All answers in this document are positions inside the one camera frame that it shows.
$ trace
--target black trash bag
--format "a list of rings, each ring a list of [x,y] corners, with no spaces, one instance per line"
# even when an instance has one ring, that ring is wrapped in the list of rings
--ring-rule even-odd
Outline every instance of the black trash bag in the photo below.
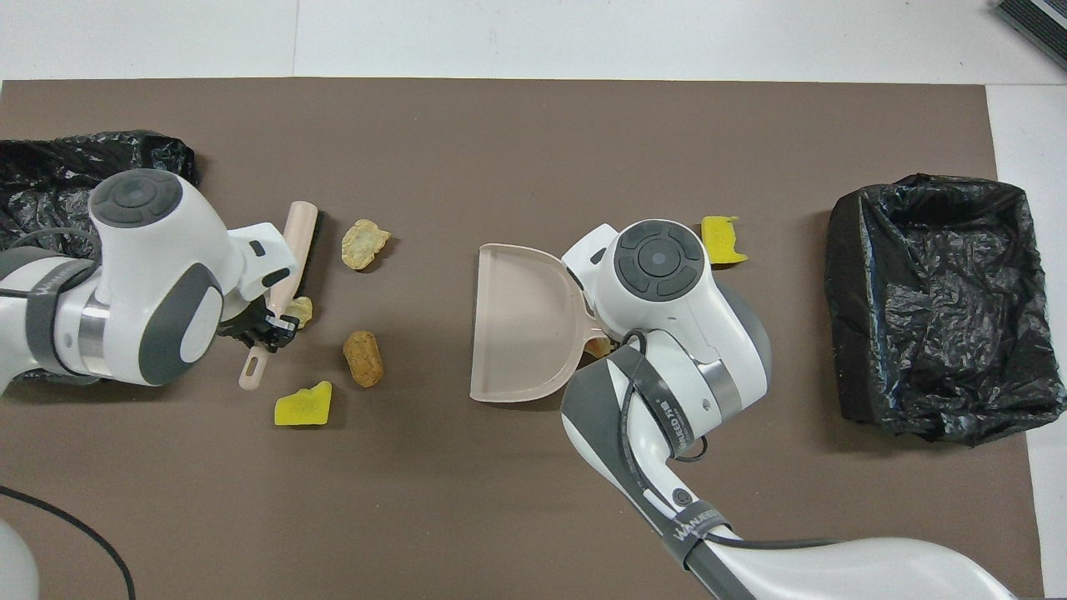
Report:
[[[200,183],[193,151],[154,131],[0,141],[0,250],[45,227],[77,227],[95,235],[89,194],[111,175],[139,168]],[[89,240],[75,236],[46,236],[37,244],[76,258],[87,258],[93,250]]]
[[[845,419],[975,446],[1067,408],[1019,188],[920,174],[842,198],[826,297]]]

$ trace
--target beige dustpan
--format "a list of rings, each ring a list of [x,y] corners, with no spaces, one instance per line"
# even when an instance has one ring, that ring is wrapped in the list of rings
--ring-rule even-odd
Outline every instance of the beige dustpan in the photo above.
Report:
[[[471,397],[535,400],[574,375],[586,342],[604,337],[563,263],[521,246],[478,252]]]

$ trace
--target brown mat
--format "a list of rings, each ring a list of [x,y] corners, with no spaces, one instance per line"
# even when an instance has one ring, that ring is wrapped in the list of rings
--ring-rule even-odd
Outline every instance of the brown mat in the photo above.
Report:
[[[0,480],[123,553],[144,598],[700,598],[573,451],[559,394],[467,397],[478,246],[562,253],[599,223],[736,215],[751,256],[717,273],[762,316],[770,394],[676,471],[744,537],[917,537],[1041,594],[1021,436],[975,449],[893,439],[838,414],[823,247],[834,201],[914,172],[996,177],[976,86],[481,80],[5,82],[0,136],[152,128],[197,152],[229,226],[328,214],[308,267],[317,322],[237,386],[220,340],[165,389],[16,384]],[[368,272],[344,231],[395,234]],[[386,375],[349,378],[349,331]],[[334,383],[330,425],[282,429],[274,399]],[[0,502],[46,599],[117,598],[106,555]]]

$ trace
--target yellow sponge piece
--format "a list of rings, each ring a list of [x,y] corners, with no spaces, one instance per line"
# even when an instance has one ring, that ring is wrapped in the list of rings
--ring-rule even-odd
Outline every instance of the yellow sponge piece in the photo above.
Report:
[[[325,425],[332,393],[333,385],[321,381],[310,390],[278,398],[274,404],[274,425]]]
[[[737,235],[733,231],[736,217],[704,217],[700,221],[700,237],[707,248],[707,256],[713,265],[733,265],[748,260],[748,256],[734,251]]]

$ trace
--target white robotic arm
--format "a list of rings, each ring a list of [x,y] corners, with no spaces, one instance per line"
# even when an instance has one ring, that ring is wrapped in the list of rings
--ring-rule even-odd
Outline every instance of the white robotic arm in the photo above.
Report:
[[[90,216],[99,269],[39,248],[0,252],[0,394],[38,368],[162,385],[217,332],[248,345],[291,338],[294,323],[262,302],[296,268],[273,225],[227,232],[192,185],[152,169],[103,180]]]
[[[563,263],[622,343],[568,383],[568,437],[713,596],[1014,598],[966,556],[922,541],[737,539],[667,460],[766,393],[770,350],[759,319],[716,285],[703,244],[679,223],[601,225]]]

